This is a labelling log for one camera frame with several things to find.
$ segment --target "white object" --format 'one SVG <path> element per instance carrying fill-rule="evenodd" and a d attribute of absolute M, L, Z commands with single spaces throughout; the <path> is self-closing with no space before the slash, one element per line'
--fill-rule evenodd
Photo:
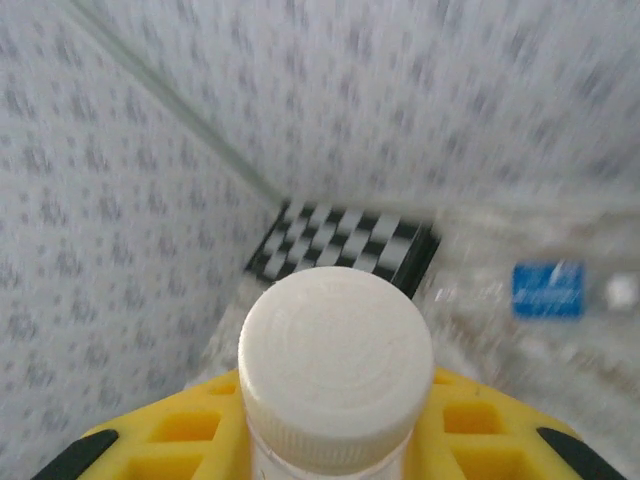
<path fill-rule="evenodd" d="M 630 310 L 640 301 L 640 280 L 633 273 L 617 273 L 607 281 L 605 298 L 609 310 Z"/>
<path fill-rule="evenodd" d="M 401 479 L 434 357 L 393 285 L 341 267 L 286 277 L 247 315 L 238 368 L 254 479 Z"/>

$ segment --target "black rubber edge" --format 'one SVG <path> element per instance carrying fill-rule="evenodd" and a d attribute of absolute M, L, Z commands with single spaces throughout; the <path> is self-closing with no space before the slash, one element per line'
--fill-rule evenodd
<path fill-rule="evenodd" d="M 627 480 L 582 440 L 553 428 L 537 432 L 583 480 Z"/>
<path fill-rule="evenodd" d="M 435 236 L 431 226 L 420 225 L 391 283 L 407 297 L 413 298 L 439 246 L 440 238 Z"/>
<path fill-rule="evenodd" d="M 78 480 L 118 437 L 115 430 L 102 430 L 76 440 L 31 480 Z"/>

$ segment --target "checkered board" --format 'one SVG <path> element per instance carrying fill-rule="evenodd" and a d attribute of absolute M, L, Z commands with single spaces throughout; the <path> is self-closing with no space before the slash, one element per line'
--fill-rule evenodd
<path fill-rule="evenodd" d="M 399 215 L 286 202 L 247 271 L 272 283 L 316 266 L 350 267 L 412 297 L 438 245 L 430 225 Z"/>

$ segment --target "wall seam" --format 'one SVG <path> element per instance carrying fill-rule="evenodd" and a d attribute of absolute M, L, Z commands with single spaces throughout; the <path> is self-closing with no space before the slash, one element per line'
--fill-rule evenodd
<path fill-rule="evenodd" d="M 149 66 L 134 49 L 126 45 L 82 0 L 55 0 L 63 13 L 104 49 L 118 65 L 135 78 L 137 83 L 160 102 L 196 138 L 223 161 L 224 166 L 242 179 L 254 194 L 278 206 L 281 193 L 267 182 L 222 136 L 210 122 L 189 106 L 162 75 Z"/>

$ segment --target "plastic wrap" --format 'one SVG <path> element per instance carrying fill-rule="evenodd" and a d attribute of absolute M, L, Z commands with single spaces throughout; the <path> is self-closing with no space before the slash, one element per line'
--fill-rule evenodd
<path fill-rule="evenodd" d="M 628 478 L 640 478 L 640 316 L 607 302 L 612 276 L 640 272 L 640 215 L 448 210 L 415 301 L 436 359 L 571 424 Z M 519 262 L 578 260 L 578 321 L 512 315 Z"/>

